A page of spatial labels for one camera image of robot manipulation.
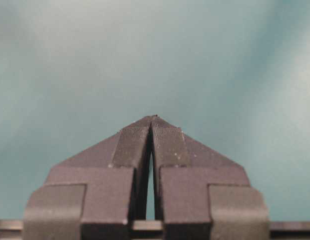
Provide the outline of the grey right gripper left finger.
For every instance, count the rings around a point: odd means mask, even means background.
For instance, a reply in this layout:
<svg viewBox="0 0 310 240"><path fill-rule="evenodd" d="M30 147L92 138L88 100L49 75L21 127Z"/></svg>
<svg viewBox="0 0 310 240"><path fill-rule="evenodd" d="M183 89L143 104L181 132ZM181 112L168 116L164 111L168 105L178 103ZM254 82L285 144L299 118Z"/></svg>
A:
<svg viewBox="0 0 310 240"><path fill-rule="evenodd" d="M145 217L151 117L55 165L25 208L25 240L127 240Z"/></svg>

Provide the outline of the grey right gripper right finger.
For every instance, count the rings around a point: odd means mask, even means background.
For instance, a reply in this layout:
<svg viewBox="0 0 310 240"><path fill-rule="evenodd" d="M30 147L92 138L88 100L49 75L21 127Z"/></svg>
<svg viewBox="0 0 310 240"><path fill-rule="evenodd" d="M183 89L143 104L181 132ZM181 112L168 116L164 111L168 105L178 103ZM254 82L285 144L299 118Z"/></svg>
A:
<svg viewBox="0 0 310 240"><path fill-rule="evenodd" d="M267 240L269 211L242 166L157 116L157 207L166 240Z"/></svg>

